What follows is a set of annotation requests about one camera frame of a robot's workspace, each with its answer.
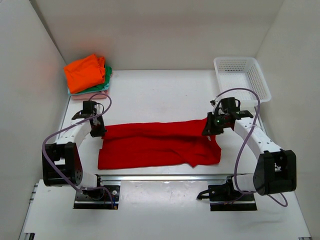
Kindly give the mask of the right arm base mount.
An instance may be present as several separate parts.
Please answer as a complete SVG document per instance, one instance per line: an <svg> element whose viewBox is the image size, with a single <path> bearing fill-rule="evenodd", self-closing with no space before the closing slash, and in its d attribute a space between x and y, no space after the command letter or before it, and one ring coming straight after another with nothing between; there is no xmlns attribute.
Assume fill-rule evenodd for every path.
<svg viewBox="0 0 320 240"><path fill-rule="evenodd" d="M257 211L257 204L253 194L242 194L233 188L231 180L220 184L209 184L201 191L196 200L208 200L211 212L248 212Z"/></svg>

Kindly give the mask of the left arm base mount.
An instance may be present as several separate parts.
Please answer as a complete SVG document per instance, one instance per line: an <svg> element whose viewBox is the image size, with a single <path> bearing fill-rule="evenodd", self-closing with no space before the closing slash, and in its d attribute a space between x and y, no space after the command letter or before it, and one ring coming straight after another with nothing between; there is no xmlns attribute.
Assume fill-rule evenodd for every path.
<svg viewBox="0 0 320 240"><path fill-rule="evenodd" d="M76 193L73 208L78 210L117 210L119 208L121 182L100 181L100 185L108 189L111 197L104 189Z"/></svg>

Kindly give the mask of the red t shirt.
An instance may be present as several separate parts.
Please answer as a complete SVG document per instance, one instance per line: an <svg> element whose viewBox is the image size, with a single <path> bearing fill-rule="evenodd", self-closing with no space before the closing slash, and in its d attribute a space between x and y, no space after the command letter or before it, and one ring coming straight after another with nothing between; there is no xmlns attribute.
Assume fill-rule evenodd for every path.
<svg viewBox="0 0 320 240"><path fill-rule="evenodd" d="M195 119L107 126L97 167L99 170L119 170L218 164L222 150L215 136L202 135L205 123L205 119Z"/></svg>

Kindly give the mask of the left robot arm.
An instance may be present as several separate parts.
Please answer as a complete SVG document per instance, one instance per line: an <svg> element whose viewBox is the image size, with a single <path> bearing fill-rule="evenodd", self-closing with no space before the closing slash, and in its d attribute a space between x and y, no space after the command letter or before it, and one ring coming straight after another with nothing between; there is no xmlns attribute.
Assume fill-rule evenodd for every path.
<svg viewBox="0 0 320 240"><path fill-rule="evenodd" d="M72 183L76 188L86 188L93 199L104 195L105 187L98 182L97 175L83 171L78 152L78 147L88 135L100 138L107 132L100 115L103 111L104 107L98 102L83 101L82 110L71 118L71 124L75 127L64 130L56 142L44 145L49 158L42 156L43 182L46 186L58 187Z"/></svg>

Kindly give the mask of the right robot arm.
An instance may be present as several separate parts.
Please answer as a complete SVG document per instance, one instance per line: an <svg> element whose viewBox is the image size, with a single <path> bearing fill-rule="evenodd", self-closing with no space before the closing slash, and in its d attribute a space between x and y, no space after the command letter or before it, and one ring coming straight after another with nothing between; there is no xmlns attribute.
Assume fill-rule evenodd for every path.
<svg viewBox="0 0 320 240"><path fill-rule="evenodd" d="M224 187L224 195L236 200L242 194L258 193L261 196L293 192L297 188L297 157L292 150L284 150L274 143L257 125L256 118L248 110L240 108L240 101L228 97L211 104L215 107L207 113L203 136L208 138L232 129L243 139L241 149L249 147L256 157L254 173L233 176Z"/></svg>

